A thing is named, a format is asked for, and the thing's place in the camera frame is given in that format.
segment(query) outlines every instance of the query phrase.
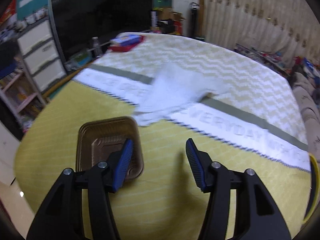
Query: sofa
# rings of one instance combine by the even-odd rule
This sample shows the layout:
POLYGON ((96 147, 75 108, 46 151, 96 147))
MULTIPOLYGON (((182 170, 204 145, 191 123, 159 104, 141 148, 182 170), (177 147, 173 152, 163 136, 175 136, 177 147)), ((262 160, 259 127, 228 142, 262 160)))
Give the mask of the sofa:
POLYGON ((308 151, 320 162, 320 113, 312 98, 315 92, 313 84, 301 73, 295 73, 292 92, 306 128, 308 151))

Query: food container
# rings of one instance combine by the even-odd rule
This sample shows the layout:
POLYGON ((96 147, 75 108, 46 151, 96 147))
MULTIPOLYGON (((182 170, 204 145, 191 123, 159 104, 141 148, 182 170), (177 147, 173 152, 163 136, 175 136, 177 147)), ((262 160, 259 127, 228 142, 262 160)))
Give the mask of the food container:
POLYGON ((127 116, 88 122, 78 135, 76 171, 86 171, 112 152, 119 151, 125 140, 133 141, 133 154, 125 180, 135 179, 143 171, 143 157, 137 123, 127 116))

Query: yellow cable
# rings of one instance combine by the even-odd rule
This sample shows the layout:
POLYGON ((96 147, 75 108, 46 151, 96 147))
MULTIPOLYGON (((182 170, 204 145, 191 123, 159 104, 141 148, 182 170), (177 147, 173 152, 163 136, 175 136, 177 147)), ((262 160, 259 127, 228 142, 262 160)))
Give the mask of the yellow cable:
POLYGON ((318 203, 317 199, 318 199, 319 194, 320 194, 320 187, 319 187, 320 170, 319 170, 319 166, 318 166, 316 158, 311 153, 309 153, 309 157, 310 157, 310 162, 313 165, 314 171, 315 171, 315 174, 316 174, 316 192, 315 192, 315 197, 313 199, 313 202, 312 202, 311 208, 309 210, 309 213, 306 215, 306 217, 302 221, 303 224, 305 224, 309 220, 309 218, 311 217, 311 215, 315 211, 317 203, 318 203))

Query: television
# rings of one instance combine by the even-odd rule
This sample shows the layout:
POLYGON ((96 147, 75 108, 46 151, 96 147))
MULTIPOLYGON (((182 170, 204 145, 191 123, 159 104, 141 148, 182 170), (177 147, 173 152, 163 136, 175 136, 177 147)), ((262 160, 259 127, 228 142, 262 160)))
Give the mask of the television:
POLYGON ((63 63, 122 32, 150 29, 153 0, 48 0, 54 40, 63 63))

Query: white drawer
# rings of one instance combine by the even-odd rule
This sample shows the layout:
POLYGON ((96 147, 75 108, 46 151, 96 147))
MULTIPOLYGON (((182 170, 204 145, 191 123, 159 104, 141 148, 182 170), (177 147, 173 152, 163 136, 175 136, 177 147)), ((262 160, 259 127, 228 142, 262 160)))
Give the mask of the white drawer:
POLYGON ((47 20, 18 38, 18 44, 20 46, 22 55, 26 55, 29 51, 31 51, 32 47, 41 41, 49 39, 50 37, 52 37, 52 34, 49 21, 47 20))
POLYGON ((41 46, 35 52, 30 54, 25 58, 25 62, 27 64, 28 69, 31 74, 37 72, 42 65, 46 62, 51 61, 58 57, 58 52, 54 41, 49 41, 48 43, 41 46))
POLYGON ((42 70, 39 74, 34 76, 33 80, 36 82, 38 88, 42 92, 48 87, 51 82, 63 77, 65 74, 66 72, 64 71, 61 61, 57 59, 51 65, 42 70))

